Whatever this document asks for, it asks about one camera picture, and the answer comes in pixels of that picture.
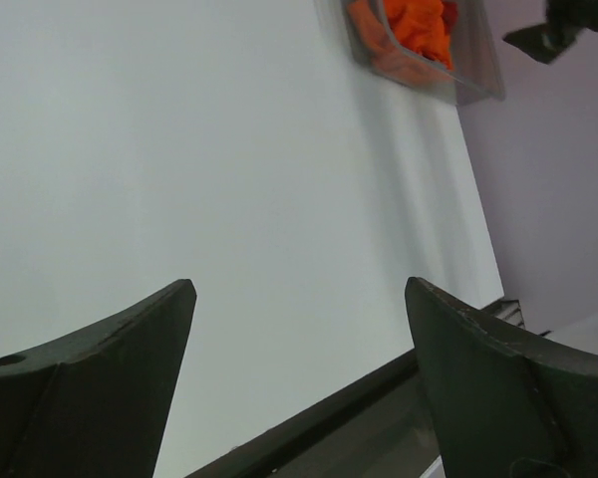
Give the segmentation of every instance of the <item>plastic box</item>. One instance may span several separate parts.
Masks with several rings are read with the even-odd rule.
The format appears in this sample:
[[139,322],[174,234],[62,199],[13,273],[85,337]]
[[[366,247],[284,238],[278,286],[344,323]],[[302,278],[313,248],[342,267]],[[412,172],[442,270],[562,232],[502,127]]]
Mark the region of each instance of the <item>plastic box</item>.
[[[355,1],[368,1],[386,41],[390,42],[390,58],[367,48],[348,14]],[[453,0],[458,17],[450,34],[453,69],[434,62],[403,47],[390,28],[384,0],[343,0],[347,27],[354,58],[366,68],[453,105],[466,105],[485,98],[504,98],[504,86],[494,51],[491,32],[481,0]],[[399,70],[380,67],[399,62]]]

